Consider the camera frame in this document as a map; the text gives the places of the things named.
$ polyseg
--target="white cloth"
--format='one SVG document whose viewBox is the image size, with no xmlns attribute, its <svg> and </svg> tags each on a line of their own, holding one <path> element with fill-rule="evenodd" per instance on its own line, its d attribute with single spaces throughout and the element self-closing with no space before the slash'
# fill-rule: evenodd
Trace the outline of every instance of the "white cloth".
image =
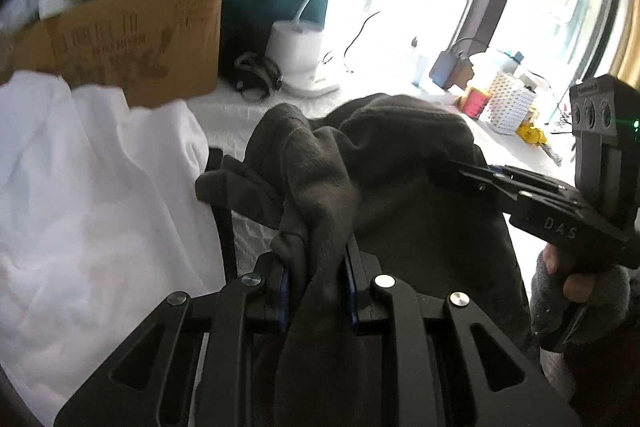
<svg viewBox="0 0 640 427">
<path fill-rule="evenodd" d="M 0 363 L 45 427 L 172 291 L 224 285 L 193 184 L 207 140 L 182 101 L 129 109 L 18 72 L 0 87 Z"/>
</svg>

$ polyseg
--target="silver rivet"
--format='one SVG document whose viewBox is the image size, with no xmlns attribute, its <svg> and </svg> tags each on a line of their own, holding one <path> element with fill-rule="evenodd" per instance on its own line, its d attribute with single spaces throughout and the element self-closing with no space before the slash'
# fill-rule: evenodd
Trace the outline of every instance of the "silver rivet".
<svg viewBox="0 0 640 427">
<path fill-rule="evenodd" d="M 245 286 L 257 286 L 262 282 L 262 277 L 259 273 L 248 273 L 242 276 L 242 284 Z"/>
<path fill-rule="evenodd" d="M 173 292 L 166 298 L 166 301 L 171 304 L 171 306 L 180 306 L 184 304 L 187 300 L 187 294 L 185 292 Z"/>
<path fill-rule="evenodd" d="M 449 300 L 454 306 L 464 308 L 467 304 L 469 304 L 469 295 L 462 292 L 454 292 L 449 295 Z"/>
<path fill-rule="evenodd" d="M 377 286 L 381 288 L 391 288 L 394 284 L 396 284 L 396 280 L 390 275 L 378 275 L 375 279 L 373 279 Z"/>
</svg>

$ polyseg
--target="gray fabric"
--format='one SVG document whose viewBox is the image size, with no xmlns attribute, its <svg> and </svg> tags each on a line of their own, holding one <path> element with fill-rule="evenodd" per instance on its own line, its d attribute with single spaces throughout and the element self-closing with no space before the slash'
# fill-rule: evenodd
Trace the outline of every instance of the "gray fabric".
<svg viewBox="0 0 640 427">
<path fill-rule="evenodd" d="M 637 283 L 632 277 L 638 277 L 628 268 L 614 266 L 611 270 L 599 274 L 585 303 L 588 307 L 584 318 L 571 337 L 573 344 L 587 344 L 601 339 L 625 322 L 629 309 L 637 306 Z M 562 314 L 569 305 L 562 293 L 565 276 L 560 273 L 549 276 L 542 253 L 538 256 L 536 273 L 531 281 L 531 324 L 536 335 L 555 331 L 562 323 Z"/>
<path fill-rule="evenodd" d="M 462 118 L 377 95 L 318 121 L 292 105 L 272 108 L 242 168 L 227 160 L 198 180 L 199 199 L 277 228 L 271 248 L 291 273 L 290 330 L 256 364 L 275 370 L 273 392 L 264 393 L 273 404 L 257 404 L 257 425 L 380 424 L 380 341 L 348 331 L 339 279 L 353 232 L 361 250 L 418 292 L 468 293 L 537 360 L 504 218 L 480 196 L 431 184 L 426 168 L 444 158 L 484 163 Z"/>
</svg>

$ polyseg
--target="black cable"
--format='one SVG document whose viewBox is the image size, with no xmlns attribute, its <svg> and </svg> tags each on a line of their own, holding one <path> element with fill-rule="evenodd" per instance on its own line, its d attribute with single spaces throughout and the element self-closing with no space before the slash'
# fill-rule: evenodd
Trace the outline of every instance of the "black cable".
<svg viewBox="0 0 640 427">
<path fill-rule="evenodd" d="M 375 13 L 372 13 L 371 15 L 369 15 L 369 17 L 367 17 L 366 19 L 364 19 L 364 22 L 362 23 L 362 26 L 360 27 L 360 31 L 358 32 L 358 34 L 353 38 L 353 41 L 351 41 L 351 44 L 349 44 L 347 46 L 347 48 L 345 49 L 344 53 L 342 54 L 342 63 L 344 64 L 344 67 L 347 68 L 347 72 L 348 73 L 353 73 L 353 70 L 351 70 L 350 67 L 347 66 L 345 60 L 347 59 L 347 52 L 349 51 L 349 48 L 351 48 L 354 44 L 355 41 L 358 40 L 358 37 L 360 36 L 360 34 L 362 33 L 362 30 L 364 29 L 365 24 L 369 21 L 369 19 L 371 19 L 374 15 L 378 15 L 380 12 L 377 11 Z"/>
<path fill-rule="evenodd" d="M 478 44 L 482 44 L 484 47 L 486 48 L 491 48 L 493 50 L 496 50 L 498 53 L 501 53 L 503 55 L 507 55 L 507 57 L 509 58 L 513 58 L 511 57 L 510 54 L 508 54 L 507 52 L 504 52 L 502 50 L 499 50 L 497 48 L 493 48 L 491 45 L 487 44 L 484 41 L 481 41 L 480 39 L 476 39 L 475 37 L 464 37 L 463 39 L 458 39 L 457 41 L 455 41 L 452 45 L 450 45 L 449 47 L 449 51 L 452 52 L 453 49 L 460 44 L 460 42 L 465 42 L 465 41 L 473 41 L 473 42 L 477 42 Z M 534 73 L 533 71 L 529 70 L 529 68 L 527 68 L 527 71 L 529 71 L 529 73 L 531 73 L 533 76 L 539 76 L 540 78 L 542 78 L 542 80 L 544 80 L 546 82 L 546 85 L 549 86 L 549 89 L 551 90 L 551 95 L 552 97 L 554 97 L 554 100 L 556 99 L 556 94 L 554 92 L 554 88 L 551 85 L 551 82 L 549 82 L 544 76 L 542 76 L 541 74 L 537 74 Z"/>
<path fill-rule="evenodd" d="M 250 102 L 261 102 L 282 86 L 280 68 L 269 57 L 246 52 L 234 61 L 236 91 Z"/>
<path fill-rule="evenodd" d="M 478 44 L 482 44 L 485 48 L 490 48 L 491 46 L 489 46 L 489 44 L 487 44 L 484 41 L 481 41 L 480 39 L 476 39 L 475 37 L 464 37 L 463 39 L 458 39 L 457 41 L 455 41 L 452 45 L 449 46 L 449 51 L 453 51 L 453 48 L 455 48 L 458 44 L 460 44 L 460 42 L 465 42 L 465 41 L 473 41 L 473 42 L 477 42 Z"/>
</svg>

